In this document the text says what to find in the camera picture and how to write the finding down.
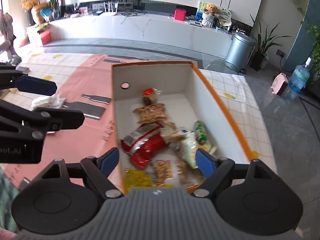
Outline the white blue chip bag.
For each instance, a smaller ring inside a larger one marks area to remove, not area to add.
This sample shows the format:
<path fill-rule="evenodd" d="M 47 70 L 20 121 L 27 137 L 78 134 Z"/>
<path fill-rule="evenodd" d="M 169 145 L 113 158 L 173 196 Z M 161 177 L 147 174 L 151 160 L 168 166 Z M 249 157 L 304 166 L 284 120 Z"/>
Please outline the white blue chip bag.
<path fill-rule="evenodd" d="M 196 164 L 197 140 L 195 132 L 185 127 L 160 129 L 160 136 L 176 155 L 191 168 L 198 168 Z"/>

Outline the green sausage stick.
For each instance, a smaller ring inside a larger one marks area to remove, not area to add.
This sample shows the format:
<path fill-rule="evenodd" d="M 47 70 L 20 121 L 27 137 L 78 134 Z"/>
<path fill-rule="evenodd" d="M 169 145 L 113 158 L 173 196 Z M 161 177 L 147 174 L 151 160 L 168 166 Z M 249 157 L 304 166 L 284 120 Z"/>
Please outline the green sausage stick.
<path fill-rule="evenodd" d="M 196 134 L 196 140 L 199 144 L 203 145 L 207 142 L 207 132 L 202 121 L 197 120 L 194 123 L 194 132 Z"/>

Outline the red snack bag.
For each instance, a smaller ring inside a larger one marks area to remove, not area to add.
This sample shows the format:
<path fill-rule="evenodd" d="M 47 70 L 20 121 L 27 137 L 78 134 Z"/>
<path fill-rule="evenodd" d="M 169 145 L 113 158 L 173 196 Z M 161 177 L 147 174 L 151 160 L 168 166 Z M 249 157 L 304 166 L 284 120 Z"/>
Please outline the red snack bag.
<path fill-rule="evenodd" d="M 129 156 L 131 164 L 140 170 L 146 169 L 150 160 L 162 149 L 166 143 L 161 137 L 161 129 L 164 126 L 155 122 L 142 124 L 124 139 L 121 139 L 121 147 Z"/>

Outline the peanut mix snack bag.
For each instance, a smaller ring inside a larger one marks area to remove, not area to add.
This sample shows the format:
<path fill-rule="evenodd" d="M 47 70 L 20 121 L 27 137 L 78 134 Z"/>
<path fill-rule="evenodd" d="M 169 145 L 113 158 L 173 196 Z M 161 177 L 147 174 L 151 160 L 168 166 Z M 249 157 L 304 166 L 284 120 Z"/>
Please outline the peanut mix snack bag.
<path fill-rule="evenodd" d="M 190 168 L 183 160 L 153 160 L 151 167 L 156 186 L 189 188 L 203 182 L 203 175 L 199 170 Z"/>

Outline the orange spicy nuts pack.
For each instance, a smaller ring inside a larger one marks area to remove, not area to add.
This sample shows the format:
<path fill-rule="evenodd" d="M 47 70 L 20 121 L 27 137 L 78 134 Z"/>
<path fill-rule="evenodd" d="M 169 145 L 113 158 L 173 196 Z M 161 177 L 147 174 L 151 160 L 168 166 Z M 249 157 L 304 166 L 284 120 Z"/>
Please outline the orange spicy nuts pack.
<path fill-rule="evenodd" d="M 156 103 L 135 109 L 133 113 L 139 117 L 139 124 L 151 124 L 157 121 L 167 121 L 169 118 L 163 103 Z"/>

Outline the small brown cake packet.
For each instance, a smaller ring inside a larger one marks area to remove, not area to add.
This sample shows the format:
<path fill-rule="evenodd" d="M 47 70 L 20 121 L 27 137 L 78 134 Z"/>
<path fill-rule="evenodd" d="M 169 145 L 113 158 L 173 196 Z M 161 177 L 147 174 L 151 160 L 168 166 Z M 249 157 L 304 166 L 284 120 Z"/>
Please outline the small brown cake packet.
<path fill-rule="evenodd" d="M 153 105 L 158 102 L 158 96 L 162 93 L 161 90 L 155 88 L 148 88 L 143 90 L 143 103 L 144 105 Z"/>

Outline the clear white balls pack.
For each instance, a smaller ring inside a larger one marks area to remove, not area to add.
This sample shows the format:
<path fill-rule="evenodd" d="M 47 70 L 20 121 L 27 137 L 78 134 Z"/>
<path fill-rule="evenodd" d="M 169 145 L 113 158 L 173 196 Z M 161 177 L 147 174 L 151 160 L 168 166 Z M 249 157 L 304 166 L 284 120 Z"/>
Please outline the clear white balls pack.
<path fill-rule="evenodd" d="M 65 103 L 66 98 L 60 96 L 60 94 L 52 96 L 39 96 L 35 98 L 31 103 L 31 108 L 35 109 L 37 107 L 44 108 L 61 108 Z"/>

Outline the pink table mat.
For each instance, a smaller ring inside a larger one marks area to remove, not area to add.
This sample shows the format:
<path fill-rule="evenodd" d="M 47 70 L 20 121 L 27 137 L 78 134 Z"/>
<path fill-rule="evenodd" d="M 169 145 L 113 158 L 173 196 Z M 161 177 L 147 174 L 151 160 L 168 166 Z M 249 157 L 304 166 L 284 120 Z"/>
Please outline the pink table mat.
<path fill-rule="evenodd" d="M 16 88 L 1 100 L 1 168 L 19 187 L 54 160 L 78 163 L 118 144 L 112 98 L 113 65 L 103 54 L 33 56 L 29 73 L 5 70 L 1 82 Z"/>

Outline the red storage box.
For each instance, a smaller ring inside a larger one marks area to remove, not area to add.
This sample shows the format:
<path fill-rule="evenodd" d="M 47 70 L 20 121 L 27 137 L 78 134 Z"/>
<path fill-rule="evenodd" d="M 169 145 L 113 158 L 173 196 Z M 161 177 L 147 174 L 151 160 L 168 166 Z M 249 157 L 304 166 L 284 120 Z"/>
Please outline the red storage box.
<path fill-rule="evenodd" d="M 33 25 L 26 28 L 29 42 L 37 47 L 42 47 L 51 42 L 51 34 L 48 25 Z"/>

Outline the orange cardboard box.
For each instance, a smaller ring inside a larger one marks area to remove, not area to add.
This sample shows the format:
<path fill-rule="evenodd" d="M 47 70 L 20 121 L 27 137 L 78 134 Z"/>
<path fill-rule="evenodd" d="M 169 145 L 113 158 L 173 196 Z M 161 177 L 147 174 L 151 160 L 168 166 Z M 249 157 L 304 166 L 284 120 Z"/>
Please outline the orange cardboard box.
<path fill-rule="evenodd" d="M 197 142 L 197 150 L 203 149 L 216 158 L 229 158 L 247 164 L 252 158 L 251 149 L 231 113 L 204 75 L 192 63 L 176 61 L 123 63 L 112 70 L 113 103 L 116 132 L 120 149 L 123 180 L 125 168 L 140 170 L 131 164 L 121 147 L 121 139 L 137 129 L 139 117 L 133 111 L 145 106 L 143 90 L 161 90 L 157 103 L 163 103 L 167 121 L 157 121 L 164 127 L 185 127 L 194 131 L 194 123 L 200 120 L 207 132 L 207 142 Z M 153 160 L 182 160 L 169 148 L 160 150 L 144 171 L 151 171 Z"/>

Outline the pink small heater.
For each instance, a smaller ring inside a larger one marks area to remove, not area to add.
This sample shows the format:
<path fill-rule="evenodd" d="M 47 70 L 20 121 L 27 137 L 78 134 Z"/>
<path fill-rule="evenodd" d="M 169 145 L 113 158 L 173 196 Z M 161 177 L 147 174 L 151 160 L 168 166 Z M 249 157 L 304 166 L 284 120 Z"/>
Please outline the pink small heater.
<path fill-rule="evenodd" d="M 278 74 L 274 78 L 274 81 L 272 82 L 272 85 L 271 85 L 272 94 L 277 96 L 283 96 L 288 88 L 288 85 L 289 85 L 289 80 L 287 78 L 287 75 L 284 73 Z"/>

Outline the white wifi router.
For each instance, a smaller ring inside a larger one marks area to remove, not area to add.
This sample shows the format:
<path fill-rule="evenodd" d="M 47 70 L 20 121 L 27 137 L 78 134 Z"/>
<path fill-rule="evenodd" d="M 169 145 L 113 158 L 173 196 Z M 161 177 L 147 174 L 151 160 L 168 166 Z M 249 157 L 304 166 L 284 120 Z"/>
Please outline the white wifi router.
<path fill-rule="evenodd" d="M 100 15 L 113 17 L 118 14 L 118 2 L 112 3 L 111 1 L 104 2 L 104 10 Z"/>

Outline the blue water bottle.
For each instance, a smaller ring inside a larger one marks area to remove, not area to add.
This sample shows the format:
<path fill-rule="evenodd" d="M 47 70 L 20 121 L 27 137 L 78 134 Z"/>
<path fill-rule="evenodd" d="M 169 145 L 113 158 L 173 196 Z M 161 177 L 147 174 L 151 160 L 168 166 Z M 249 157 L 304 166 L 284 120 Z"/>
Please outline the blue water bottle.
<path fill-rule="evenodd" d="M 305 88 L 310 77 L 309 65 L 311 58 L 308 57 L 304 64 L 297 65 L 289 78 L 289 87 L 296 93 L 300 93 Z"/>

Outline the red box on cabinet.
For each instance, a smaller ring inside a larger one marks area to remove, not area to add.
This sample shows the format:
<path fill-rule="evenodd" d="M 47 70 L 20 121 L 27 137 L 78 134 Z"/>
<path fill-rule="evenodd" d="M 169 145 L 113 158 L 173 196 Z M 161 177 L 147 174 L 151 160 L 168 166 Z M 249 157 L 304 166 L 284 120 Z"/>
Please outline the red box on cabinet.
<path fill-rule="evenodd" d="M 185 9 L 176 8 L 174 13 L 174 20 L 185 21 L 187 11 Z"/>

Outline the hanging ivy plant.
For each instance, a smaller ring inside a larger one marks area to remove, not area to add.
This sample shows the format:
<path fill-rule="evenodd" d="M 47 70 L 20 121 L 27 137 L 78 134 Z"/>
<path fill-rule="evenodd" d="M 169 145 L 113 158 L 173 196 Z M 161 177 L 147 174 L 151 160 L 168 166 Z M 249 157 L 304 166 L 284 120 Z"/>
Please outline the hanging ivy plant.
<path fill-rule="evenodd" d="M 302 15 L 300 28 L 285 61 L 285 68 L 293 70 L 308 57 L 311 61 L 312 83 L 319 81 L 319 0 L 293 0 Z"/>

